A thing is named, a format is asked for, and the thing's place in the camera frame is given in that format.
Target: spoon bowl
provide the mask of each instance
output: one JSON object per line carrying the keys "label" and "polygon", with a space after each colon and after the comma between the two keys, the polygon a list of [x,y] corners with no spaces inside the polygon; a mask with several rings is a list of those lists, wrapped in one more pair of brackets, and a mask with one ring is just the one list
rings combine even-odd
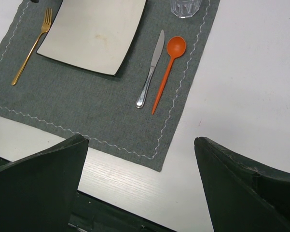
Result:
{"label": "spoon bowl", "polygon": [[185,40],[180,36],[175,36],[168,41],[167,53],[171,58],[176,59],[181,57],[187,48]]}

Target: gold fork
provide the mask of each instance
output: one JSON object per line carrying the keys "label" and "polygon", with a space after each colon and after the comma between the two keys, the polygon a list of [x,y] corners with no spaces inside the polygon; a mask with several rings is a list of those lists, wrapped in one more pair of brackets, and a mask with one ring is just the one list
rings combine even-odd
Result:
{"label": "gold fork", "polygon": [[35,48],[36,45],[38,44],[38,41],[39,41],[39,39],[41,38],[41,36],[42,36],[44,33],[47,33],[47,32],[49,31],[50,26],[51,26],[51,24],[52,24],[52,14],[53,14],[52,9],[51,9],[51,8],[47,8],[47,9],[46,9],[46,12],[45,12],[44,22],[43,22],[43,25],[42,25],[42,28],[41,28],[41,33],[40,33],[40,35],[38,36],[37,40],[35,41],[33,47],[31,48],[31,50],[30,50],[30,52],[29,52],[29,54],[28,54],[28,56],[27,56],[25,62],[23,63],[23,65],[21,66],[21,68],[20,68],[20,70],[18,71],[17,75],[15,76],[14,80],[12,81],[12,86],[14,86],[14,85],[17,84],[17,82],[18,82],[18,80],[19,80],[19,78],[20,78],[20,75],[21,75],[21,73],[23,72],[23,70],[24,70],[24,68],[25,68],[25,66],[26,66],[26,64],[27,64],[27,62],[28,62],[28,60],[29,60],[29,58],[30,58],[30,56],[31,56],[31,54],[32,54],[32,52],[33,52],[33,50],[34,50],[34,48]]}

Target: knife handle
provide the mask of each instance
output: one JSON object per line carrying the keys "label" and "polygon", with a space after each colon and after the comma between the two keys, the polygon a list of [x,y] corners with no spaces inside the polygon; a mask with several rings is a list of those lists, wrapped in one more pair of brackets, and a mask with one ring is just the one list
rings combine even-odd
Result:
{"label": "knife handle", "polygon": [[140,94],[140,96],[139,96],[139,98],[138,98],[138,100],[136,102],[136,107],[138,109],[142,108],[144,106],[144,104],[145,104],[145,100],[146,100],[149,84],[150,84],[154,69],[155,69],[155,67],[150,66],[149,73],[148,73],[146,82],[144,84],[143,90],[142,90],[142,92],[141,92],[141,94]]}

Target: drinking glass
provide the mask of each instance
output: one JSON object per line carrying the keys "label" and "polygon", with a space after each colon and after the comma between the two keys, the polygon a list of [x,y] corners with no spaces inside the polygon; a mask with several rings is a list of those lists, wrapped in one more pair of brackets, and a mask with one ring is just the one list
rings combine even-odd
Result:
{"label": "drinking glass", "polygon": [[190,18],[198,10],[202,0],[170,0],[171,12],[179,18]]}

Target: orange spoon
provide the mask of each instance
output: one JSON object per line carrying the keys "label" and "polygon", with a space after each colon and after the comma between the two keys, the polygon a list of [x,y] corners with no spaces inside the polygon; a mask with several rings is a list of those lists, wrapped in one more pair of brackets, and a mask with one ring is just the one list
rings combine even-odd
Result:
{"label": "orange spoon", "polygon": [[153,106],[153,109],[152,109],[152,115],[154,114],[154,112],[156,110],[156,107],[159,104],[160,98],[162,96],[162,93],[163,93],[164,87],[166,85],[166,82],[167,82],[167,79],[168,79],[168,75],[169,75],[169,72],[170,72],[170,70],[172,68],[174,60],[176,58],[181,57],[184,54],[186,48],[187,48],[187,44],[186,44],[185,40],[182,37],[180,37],[180,36],[175,36],[175,37],[171,38],[168,41],[167,53],[170,56],[170,61],[168,63],[166,72],[164,74],[162,83],[160,85],[160,89],[159,89],[158,95],[156,96],[156,99],[155,99],[155,103],[154,103],[154,106]]}

